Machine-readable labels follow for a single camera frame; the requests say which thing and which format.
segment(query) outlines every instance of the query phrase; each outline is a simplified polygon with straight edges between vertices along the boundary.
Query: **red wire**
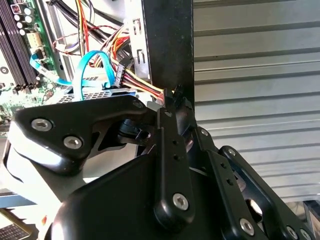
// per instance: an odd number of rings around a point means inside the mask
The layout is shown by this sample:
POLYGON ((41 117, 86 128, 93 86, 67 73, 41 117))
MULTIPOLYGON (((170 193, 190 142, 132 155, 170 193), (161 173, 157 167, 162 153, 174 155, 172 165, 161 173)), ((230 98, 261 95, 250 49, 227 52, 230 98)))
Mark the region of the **red wire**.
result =
POLYGON ((140 87, 140 88, 142 88, 142 89, 144 89, 144 90, 146 90, 146 91, 148 91, 148 92, 151 92, 152 94, 154 94, 154 95, 156 95, 156 96, 159 95, 158 92, 155 92, 155 91, 153 91, 152 89, 146 87, 145 85, 139 83, 138 81, 135 81, 134 79, 132 79, 132 78, 131 78, 129 75, 127 75, 126 73, 124 74, 124 77, 125 77, 126 80, 132 82, 134 85, 137 85, 138 87, 140 87))
POLYGON ((83 25, 85 42, 86 42, 86 51, 89 52, 89 32, 88 32, 87 20, 85 18, 85 12, 82 7, 81 1, 79 0, 78 2, 79 2, 80 10, 81 10, 81 15, 82 15, 82 25, 83 25))

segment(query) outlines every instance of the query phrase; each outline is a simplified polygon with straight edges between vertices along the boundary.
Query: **ribbed surface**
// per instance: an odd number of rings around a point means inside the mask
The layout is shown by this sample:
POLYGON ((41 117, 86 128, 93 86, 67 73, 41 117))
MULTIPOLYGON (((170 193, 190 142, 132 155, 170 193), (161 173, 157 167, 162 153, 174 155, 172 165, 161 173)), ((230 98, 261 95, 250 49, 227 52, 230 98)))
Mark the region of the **ribbed surface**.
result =
POLYGON ((25 84, 24 77, 19 70, 19 65, 17 60, 15 59, 15 55, 13 53, 12 47, 7 39, 7 36, 2 27, 2 23, 0 22, 0 49, 4 56, 5 61, 7 62, 7 66, 10 69, 10 72, 14 78, 14 81, 18 85, 25 84))
POLYGON ((26 84, 36 83, 35 70, 30 66, 30 54, 28 53, 27 47, 19 34, 16 22, 14 20, 12 11, 7 0, 0 0, 1 9, 1 21, 3 22, 4 28, 8 34, 8 37, 15 51, 16 57, 21 66, 21 70, 24 73, 26 84))
POLYGON ((196 117, 284 201, 320 199, 320 1, 264 2, 195 0, 196 117))

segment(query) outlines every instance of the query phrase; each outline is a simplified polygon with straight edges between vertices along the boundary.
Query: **orange wire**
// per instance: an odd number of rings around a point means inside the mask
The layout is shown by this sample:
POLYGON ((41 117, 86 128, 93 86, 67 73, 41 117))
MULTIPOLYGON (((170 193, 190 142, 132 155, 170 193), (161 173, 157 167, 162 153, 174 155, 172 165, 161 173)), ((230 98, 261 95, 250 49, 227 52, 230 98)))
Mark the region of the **orange wire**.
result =
POLYGON ((84 12, 84 9, 82 7, 81 1, 80 0, 77 0, 77 1, 79 3, 79 7, 80 7, 80 10, 81 10, 82 25, 83 25, 85 42, 86 42, 86 51, 89 52, 89 34, 88 34, 87 20, 86 20, 85 12, 84 12))

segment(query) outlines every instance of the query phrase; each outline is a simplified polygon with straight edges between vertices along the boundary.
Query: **bolt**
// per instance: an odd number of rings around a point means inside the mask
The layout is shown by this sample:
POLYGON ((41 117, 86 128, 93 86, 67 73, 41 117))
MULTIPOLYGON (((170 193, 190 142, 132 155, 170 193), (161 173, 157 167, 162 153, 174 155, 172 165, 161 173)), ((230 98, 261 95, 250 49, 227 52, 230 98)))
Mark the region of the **bolt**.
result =
POLYGON ((249 236, 255 235, 255 230, 252 224, 245 218, 240 219, 240 226, 242 230, 249 236))
POLYGON ((310 235, 307 233, 306 230, 304 230, 304 229, 301 228, 301 229, 300 229, 300 232, 301 232, 302 236, 304 236, 305 239, 307 239, 307 240, 312 240, 311 237, 310 237, 310 235))
POLYGON ((63 144, 68 148, 68 149, 79 149, 82 146, 82 142, 79 138, 76 136, 67 136, 63 140, 63 144))
POLYGON ((209 133, 208 133, 206 130, 204 130, 204 129, 201 129, 201 133, 202 133, 203 135, 205 135, 205 136, 208 136, 208 135, 209 135, 209 133))
POLYGON ((37 131, 47 132, 52 129, 52 123, 43 118, 37 118, 31 122, 31 127, 37 131))
POLYGON ((235 156, 235 155, 236 155, 236 152, 235 152, 233 149, 231 149, 231 148, 228 149, 228 152, 229 152, 232 156, 235 156))
POLYGON ((139 101, 134 101, 133 105, 135 105, 137 108, 140 108, 140 109, 142 109, 144 107, 144 105, 139 101))
POLYGON ((187 198, 180 193, 175 193, 172 200, 173 204, 180 210, 186 211, 189 207, 187 198))
POLYGON ((296 240, 298 239, 298 235, 290 226, 286 226, 286 230, 290 233, 291 237, 293 237, 296 240))

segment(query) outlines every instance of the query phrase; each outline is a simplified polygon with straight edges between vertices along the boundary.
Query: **metal frame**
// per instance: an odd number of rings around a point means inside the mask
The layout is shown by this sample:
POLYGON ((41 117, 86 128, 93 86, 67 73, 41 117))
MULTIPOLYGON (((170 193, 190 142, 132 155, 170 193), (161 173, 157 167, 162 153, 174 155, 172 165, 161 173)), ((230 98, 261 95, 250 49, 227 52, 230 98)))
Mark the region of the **metal frame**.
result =
POLYGON ((194 33, 192 0, 142 0, 152 84, 174 90, 194 106, 194 33))

